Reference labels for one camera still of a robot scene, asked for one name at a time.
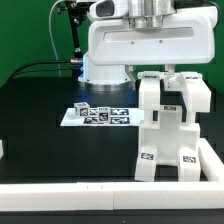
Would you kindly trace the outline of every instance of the white frame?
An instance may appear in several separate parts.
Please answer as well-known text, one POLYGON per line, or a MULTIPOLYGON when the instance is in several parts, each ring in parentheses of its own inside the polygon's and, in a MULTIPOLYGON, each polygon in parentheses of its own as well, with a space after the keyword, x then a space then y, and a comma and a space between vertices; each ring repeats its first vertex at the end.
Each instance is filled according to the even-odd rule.
POLYGON ((224 208, 224 165, 205 139, 198 146, 209 182, 2 184, 0 211, 224 208))

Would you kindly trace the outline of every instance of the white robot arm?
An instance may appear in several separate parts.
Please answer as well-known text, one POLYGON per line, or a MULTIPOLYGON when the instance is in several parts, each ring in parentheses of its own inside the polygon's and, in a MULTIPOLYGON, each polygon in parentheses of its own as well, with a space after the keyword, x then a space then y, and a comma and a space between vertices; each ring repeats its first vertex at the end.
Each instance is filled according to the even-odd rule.
POLYGON ((135 82, 134 65, 208 63, 216 7, 175 9, 174 0, 102 0, 91 5, 84 75, 95 89, 135 82))

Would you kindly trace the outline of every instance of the white plastic block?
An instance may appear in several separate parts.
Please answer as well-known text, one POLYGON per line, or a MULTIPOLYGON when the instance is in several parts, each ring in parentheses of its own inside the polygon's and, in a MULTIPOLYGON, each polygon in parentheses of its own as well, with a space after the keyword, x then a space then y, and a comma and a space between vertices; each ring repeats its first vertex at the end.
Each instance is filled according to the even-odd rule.
POLYGON ((110 107, 97 107, 97 119, 99 123, 110 123, 110 107))
POLYGON ((224 165, 206 139, 198 143, 201 168, 209 181, 224 182, 224 165))
POLYGON ((86 103, 86 102, 75 103, 74 108, 75 108, 76 116, 78 116, 78 117, 88 117, 89 116, 90 106, 88 103, 86 103))
POLYGON ((198 152, 182 146, 179 150, 178 180, 180 182, 200 181, 201 166, 198 152))
POLYGON ((0 185, 0 211, 76 210, 75 184, 0 185))
POLYGON ((183 99, 190 112, 210 111, 211 91, 202 80, 202 75, 195 72, 182 72, 184 81, 183 99))
POLYGON ((4 152, 3 152, 3 144, 2 144, 2 140, 0 140, 0 159, 3 157, 4 152))
POLYGON ((158 148, 157 165, 178 166, 181 145, 191 145, 196 150, 200 127, 196 123, 190 126, 182 123, 182 107, 175 105, 161 106, 158 122, 140 123, 139 149, 154 143, 158 148))
POLYGON ((77 210, 113 210, 113 184, 78 183, 77 210))
POLYGON ((140 148, 135 170, 135 180, 153 182, 156 172, 156 145, 140 148))
POLYGON ((153 182, 114 185, 114 209, 197 208, 224 208, 224 184, 153 182))
POLYGON ((139 109, 160 109, 160 75, 159 72, 144 72, 139 89, 139 109))

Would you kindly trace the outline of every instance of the black table surface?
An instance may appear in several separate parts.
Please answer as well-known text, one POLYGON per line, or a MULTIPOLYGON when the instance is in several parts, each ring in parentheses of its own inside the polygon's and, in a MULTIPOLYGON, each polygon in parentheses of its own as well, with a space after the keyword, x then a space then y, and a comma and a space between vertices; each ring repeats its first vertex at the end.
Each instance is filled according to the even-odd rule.
MULTIPOLYGON (((200 114, 201 137, 224 159, 224 97, 212 90, 211 113, 200 114)), ((175 101, 177 96, 170 96, 175 101)), ((134 181, 138 127, 60 127, 75 102, 136 108, 138 92, 94 92, 70 78, 17 78, 0 88, 0 183, 134 181)), ((175 181, 158 167, 156 181, 175 181)), ((0 213, 0 223, 222 223, 224 210, 135 210, 0 213)))

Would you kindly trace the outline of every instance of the green wall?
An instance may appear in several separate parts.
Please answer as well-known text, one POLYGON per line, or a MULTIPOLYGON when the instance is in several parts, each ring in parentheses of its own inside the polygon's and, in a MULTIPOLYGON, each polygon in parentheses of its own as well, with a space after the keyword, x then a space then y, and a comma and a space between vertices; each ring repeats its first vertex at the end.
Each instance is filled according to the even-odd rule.
MULTIPOLYGON (((48 33, 48 15, 55 0, 0 1, 0 85, 19 66, 37 60, 54 59, 48 33)), ((224 9, 224 1, 215 1, 224 9)), ((216 57, 206 65, 179 65, 180 71, 198 71, 204 79, 224 94, 224 19, 215 30, 216 57)), ((83 51, 87 50, 87 27, 79 28, 83 51)), ((67 13, 53 16, 53 34, 60 59, 70 59, 73 46, 67 13)), ((162 69, 161 66, 147 66, 147 69, 162 69)), ((35 76, 56 76, 57 73, 29 74, 35 76)))

